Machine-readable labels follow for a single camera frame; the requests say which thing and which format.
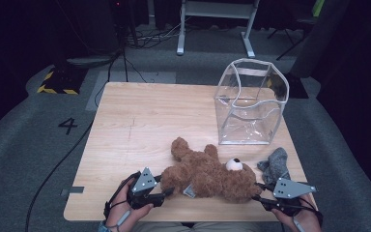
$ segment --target wooden table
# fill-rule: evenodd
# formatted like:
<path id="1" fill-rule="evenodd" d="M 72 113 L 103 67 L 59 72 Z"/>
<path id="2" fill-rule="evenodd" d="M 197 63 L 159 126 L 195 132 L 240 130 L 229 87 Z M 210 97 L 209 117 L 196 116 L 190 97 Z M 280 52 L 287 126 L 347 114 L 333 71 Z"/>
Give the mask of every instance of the wooden table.
<path id="1" fill-rule="evenodd" d="M 108 83 L 90 132 L 64 216 L 67 220 L 102 220 L 104 203 L 130 174 L 144 167 L 159 175 L 175 163 L 171 142 L 184 138 L 191 149 L 217 146 L 219 159 L 238 158 L 247 163 L 263 183 L 256 167 L 278 147 L 288 153 L 288 169 L 294 181 L 306 182 L 298 154 L 282 120 L 271 145 L 217 145 L 214 108 L 216 86 Z M 153 192 L 161 192 L 159 184 Z M 263 197 L 271 198 L 265 191 Z M 231 204 L 220 197 L 191 199 L 184 195 L 166 199 L 144 221 L 275 221 L 256 201 Z"/>

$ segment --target transparent container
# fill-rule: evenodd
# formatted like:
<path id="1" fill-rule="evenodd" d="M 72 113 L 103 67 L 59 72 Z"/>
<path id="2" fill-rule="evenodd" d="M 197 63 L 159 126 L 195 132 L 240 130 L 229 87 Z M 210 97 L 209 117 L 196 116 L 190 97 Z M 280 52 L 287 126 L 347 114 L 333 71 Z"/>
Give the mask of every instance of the transparent container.
<path id="1" fill-rule="evenodd" d="M 288 98 L 288 81 L 273 63 L 232 62 L 214 95 L 218 143 L 270 144 Z"/>

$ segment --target brown teddy bear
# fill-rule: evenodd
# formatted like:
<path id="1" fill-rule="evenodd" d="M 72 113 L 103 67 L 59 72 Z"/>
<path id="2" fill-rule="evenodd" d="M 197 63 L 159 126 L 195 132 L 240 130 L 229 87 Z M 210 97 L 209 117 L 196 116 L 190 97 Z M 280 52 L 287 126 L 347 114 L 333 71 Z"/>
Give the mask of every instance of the brown teddy bear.
<path id="1" fill-rule="evenodd" d="M 173 195 L 184 193 L 191 197 L 223 196 L 234 203 L 242 203 L 260 194 L 254 185 L 256 176 L 252 169 L 238 159 L 221 163 L 213 144 L 204 152 L 192 151 L 188 143 L 178 137 L 171 145 L 171 153 L 178 161 L 161 174 L 161 189 L 175 188 Z"/>

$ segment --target human hand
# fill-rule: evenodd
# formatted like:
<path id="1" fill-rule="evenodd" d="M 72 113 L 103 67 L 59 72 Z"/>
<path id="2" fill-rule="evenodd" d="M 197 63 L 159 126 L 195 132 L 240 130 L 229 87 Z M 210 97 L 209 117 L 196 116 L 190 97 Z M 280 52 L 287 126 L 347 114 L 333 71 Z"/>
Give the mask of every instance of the human hand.
<path id="1" fill-rule="evenodd" d="M 114 198 L 113 202 L 111 202 L 111 206 L 118 204 L 111 208 L 110 214 L 107 218 L 105 225 L 110 228 L 113 232 L 129 232 L 134 224 L 146 216 L 152 209 L 153 204 L 148 204 L 143 206 L 138 210 L 133 210 L 131 206 L 128 204 L 128 187 L 134 181 L 131 178 L 120 190 L 119 194 Z M 119 230 L 116 227 L 117 222 L 122 218 L 122 216 L 129 211 L 129 215 L 126 220 L 119 226 Z"/>
<path id="2" fill-rule="evenodd" d="M 308 203 L 306 202 L 309 202 L 310 204 L 312 204 L 312 206 L 314 206 L 309 194 L 304 194 L 300 198 L 303 199 L 300 201 L 300 204 L 302 206 L 310 207 Z M 289 217 L 285 215 L 284 213 L 282 213 L 282 211 L 279 211 L 276 209 L 272 209 L 271 211 L 275 214 L 276 218 L 278 218 L 279 221 L 287 225 L 292 231 L 300 232 L 294 224 L 293 217 Z M 312 231 L 312 232 L 322 231 L 318 218 L 311 211 L 301 210 L 297 215 L 295 215 L 295 219 L 297 220 L 297 222 L 300 223 L 300 226 L 303 228 L 304 231 Z"/>

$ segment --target teddy bear arm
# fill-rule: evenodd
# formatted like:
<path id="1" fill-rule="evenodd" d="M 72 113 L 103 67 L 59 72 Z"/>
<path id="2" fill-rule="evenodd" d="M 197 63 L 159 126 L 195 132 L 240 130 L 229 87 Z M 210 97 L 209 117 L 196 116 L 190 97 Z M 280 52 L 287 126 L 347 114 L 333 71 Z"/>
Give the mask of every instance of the teddy bear arm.
<path id="1" fill-rule="evenodd" d="M 218 150 L 216 149 L 215 145 L 208 144 L 204 149 L 204 153 L 209 155 L 211 158 L 218 160 Z"/>

